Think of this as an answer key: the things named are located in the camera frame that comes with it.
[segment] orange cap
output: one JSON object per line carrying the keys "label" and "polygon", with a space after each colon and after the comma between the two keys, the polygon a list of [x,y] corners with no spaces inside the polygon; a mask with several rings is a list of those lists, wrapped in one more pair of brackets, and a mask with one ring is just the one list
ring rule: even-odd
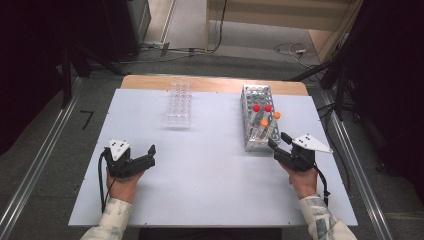
{"label": "orange cap", "polygon": [[280,117],[281,117],[281,113],[279,113],[279,112],[275,112],[274,113],[274,118],[275,119],[280,119]]}
{"label": "orange cap", "polygon": [[262,127],[266,127],[266,126],[268,126],[268,120],[266,120],[266,119],[262,119],[262,121],[261,121],[261,126],[262,126]]}

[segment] red cap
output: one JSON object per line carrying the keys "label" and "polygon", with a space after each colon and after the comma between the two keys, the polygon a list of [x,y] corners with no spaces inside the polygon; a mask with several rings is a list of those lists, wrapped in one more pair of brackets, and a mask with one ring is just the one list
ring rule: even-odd
{"label": "red cap", "polygon": [[271,112],[271,110],[272,110],[271,105],[266,105],[265,106],[265,112]]}
{"label": "red cap", "polygon": [[253,106],[253,111],[259,112],[260,110],[261,110],[261,106],[259,106],[258,104],[256,104],[255,106]]}

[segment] human hand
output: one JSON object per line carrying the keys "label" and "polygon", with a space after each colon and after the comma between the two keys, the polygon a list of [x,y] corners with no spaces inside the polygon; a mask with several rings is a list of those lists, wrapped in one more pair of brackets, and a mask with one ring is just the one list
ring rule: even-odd
{"label": "human hand", "polygon": [[137,182],[143,176],[144,171],[134,175],[131,178],[121,179],[114,178],[107,172],[106,184],[111,198],[116,198],[127,203],[132,203],[134,200],[135,192],[137,190]]}
{"label": "human hand", "polygon": [[315,169],[311,168],[306,172],[296,172],[284,166],[282,163],[280,163],[280,165],[289,174],[289,183],[293,185],[299,199],[317,193],[318,173]]}

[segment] sleeve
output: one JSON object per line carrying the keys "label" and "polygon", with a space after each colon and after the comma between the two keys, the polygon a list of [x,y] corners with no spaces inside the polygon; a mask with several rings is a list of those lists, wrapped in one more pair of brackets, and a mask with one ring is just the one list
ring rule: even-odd
{"label": "sleeve", "polygon": [[90,228],[81,240],[120,240],[131,215],[132,204],[110,198],[97,227]]}
{"label": "sleeve", "polygon": [[331,214],[318,194],[303,198],[299,202],[309,234],[314,240],[356,239],[346,224]]}

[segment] wire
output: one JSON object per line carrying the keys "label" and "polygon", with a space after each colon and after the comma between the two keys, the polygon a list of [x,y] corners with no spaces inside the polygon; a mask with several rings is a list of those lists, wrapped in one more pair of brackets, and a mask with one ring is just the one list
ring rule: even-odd
{"label": "wire", "polygon": [[[288,47],[288,53],[282,53],[281,51],[280,51],[280,47],[281,46],[284,46],[284,45],[289,45],[289,47]],[[301,54],[301,55],[299,55],[298,57],[296,57],[294,54],[293,54],[293,52],[292,52],[292,47],[293,46],[297,46],[297,45],[301,45],[301,46],[303,46],[303,49],[301,49],[301,50],[304,50],[304,52]],[[274,52],[276,52],[276,53],[278,53],[278,54],[281,54],[281,55],[287,55],[287,56],[291,56],[296,62],[298,62],[299,64],[301,64],[302,66],[304,66],[304,67],[306,67],[306,69],[305,69],[305,71],[306,70],[308,70],[308,69],[311,69],[311,68],[313,68],[313,67],[315,67],[315,66],[320,66],[320,65],[307,65],[307,64],[305,64],[305,63],[303,63],[303,62],[301,62],[300,61],[300,58],[303,56],[303,55],[305,55],[305,56],[307,56],[307,57],[309,57],[309,58],[312,58],[312,57],[314,57],[314,56],[309,56],[309,55],[307,55],[307,51],[309,50],[309,45],[308,44],[306,44],[306,43],[302,43],[302,42],[298,42],[298,43],[282,43],[282,44],[279,44],[279,45],[277,45],[277,46],[275,46],[275,47],[273,47],[273,50],[274,50]],[[320,71],[319,73],[321,73],[321,74],[325,74],[325,72],[324,72],[325,70],[322,70],[322,71]],[[321,81],[321,78],[319,78],[316,74],[314,74],[314,76],[317,78],[317,80],[318,81]],[[309,81],[311,81],[311,82],[315,82],[314,80],[312,80],[310,77],[308,77],[308,79],[309,79]]]}
{"label": "wire", "polygon": [[[221,15],[221,23],[219,26],[219,41],[218,44],[215,46],[214,49],[212,50],[207,50],[206,52],[202,52],[200,50],[203,50],[201,48],[171,48],[171,49],[166,49],[166,51],[177,51],[177,52],[185,52],[185,53],[190,53],[189,55],[184,55],[184,56],[179,56],[179,57],[174,57],[174,58],[168,58],[168,59],[163,59],[163,60],[147,60],[147,61],[132,61],[132,62],[121,62],[121,63],[157,63],[157,62],[169,62],[169,61],[174,61],[177,59],[181,59],[181,58],[186,58],[186,57],[192,57],[192,56],[196,56],[196,55],[208,55],[208,54],[212,54],[215,53],[218,48],[221,46],[221,42],[222,42],[222,27],[224,25],[224,17],[225,17],[225,11],[227,9],[227,1],[225,0],[224,2],[224,8],[222,10],[222,15]],[[150,49],[155,49],[155,50],[160,50],[160,51],[164,51],[163,49],[160,48],[156,48],[156,47],[151,47]]]}
{"label": "wire", "polygon": [[105,199],[104,199],[104,195],[103,195],[103,179],[102,179],[102,160],[103,160],[103,157],[105,156],[105,153],[106,153],[106,149],[100,154],[99,164],[98,164],[98,167],[97,167],[97,173],[98,173],[98,176],[99,176],[100,202],[101,202],[101,205],[102,205],[101,206],[102,213],[104,212],[104,209],[106,207],[106,203],[105,203]]}
{"label": "wire", "polygon": [[349,171],[348,171],[347,166],[346,166],[346,162],[342,158],[342,155],[340,154],[339,149],[336,147],[336,144],[334,143],[333,139],[331,138],[330,133],[329,133],[329,130],[328,130],[328,123],[330,121],[330,117],[331,117],[331,114],[334,111],[334,107],[335,106],[336,106],[335,103],[331,103],[331,104],[328,104],[326,106],[323,106],[323,107],[319,108],[321,110],[321,109],[323,109],[325,107],[329,107],[329,109],[327,110],[327,112],[324,115],[320,116],[320,118],[325,117],[325,121],[324,121],[324,126],[325,126],[324,133],[327,136],[327,138],[330,140],[331,145],[333,145],[334,149],[337,152],[337,155],[340,158],[340,162],[342,163],[342,166],[343,166],[343,169],[344,169],[344,172],[345,172],[345,175],[346,175],[346,184],[345,184],[346,191],[347,191],[349,197],[352,198],[352,194],[350,193],[350,191],[351,191],[351,189],[350,189],[350,186],[351,186],[350,175],[349,175]]}
{"label": "wire", "polygon": [[115,178],[113,178],[113,181],[112,181],[112,183],[110,184],[110,186],[109,186],[109,189],[107,190],[107,193],[106,193],[106,197],[105,197],[105,202],[104,202],[104,204],[106,205],[106,201],[107,201],[107,197],[109,196],[109,192],[110,192],[110,189],[112,189],[112,186],[113,186],[113,184],[115,183],[115,181],[116,181],[116,177],[117,177],[117,175],[115,176]]}
{"label": "wire", "polygon": [[304,162],[308,163],[312,168],[315,169],[315,171],[317,171],[319,177],[321,178],[322,184],[324,185],[324,203],[325,203],[325,205],[328,206],[328,196],[330,195],[330,192],[327,189],[327,179],[325,179],[324,174],[321,172],[321,170],[319,170],[316,162],[315,162],[315,164],[312,164],[302,154],[300,154],[300,153],[296,153],[296,154],[299,155],[300,159],[302,159]]}
{"label": "wire", "polygon": [[[340,22],[339,22],[339,25],[337,25],[337,27],[330,33],[330,35],[328,35],[328,37],[327,37],[327,39],[325,40],[325,42],[324,42],[324,44],[322,45],[322,47],[321,47],[321,49],[318,51],[318,54],[320,54],[321,53],[321,51],[322,51],[322,49],[324,49],[324,47],[325,47],[325,45],[327,44],[327,42],[328,42],[328,40],[330,39],[330,37],[331,37],[331,35],[333,35],[335,32],[336,32],[336,30],[337,29],[339,29],[339,27],[342,25],[342,22],[343,22],[343,19],[344,19],[344,17],[346,16],[346,14],[347,14],[347,10],[349,9],[349,7],[350,7],[350,5],[352,4],[352,2],[353,2],[354,0],[350,0],[350,2],[349,2],[349,5],[347,5],[347,7],[346,7],[346,10],[345,10],[345,12],[343,13],[343,17],[340,19]],[[359,8],[359,6],[360,6],[361,4],[358,4],[357,6],[356,6],[356,8],[355,8],[355,10],[353,11],[353,13],[355,13],[356,12],[356,10]],[[355,14],[352,14],[352,15],[350,15],[350,18],[349,18],[349,20],[348,20],[348,22],[350,22],[350,20],[352,20],[352,17],[354,16]]]}
{"label": "wire", "polygon": [[217,42],[216,42],[216,40],[217,40],[217,38],[216,38],[216,36],[218,36],[218,29],[217,29],[217,23],[218,23],[218,1],[215,1],[215,9],[216,9],[216,11],[215,11],[215,39],[214,39],[214,41],[215,41],[215,46],[217,45]]}

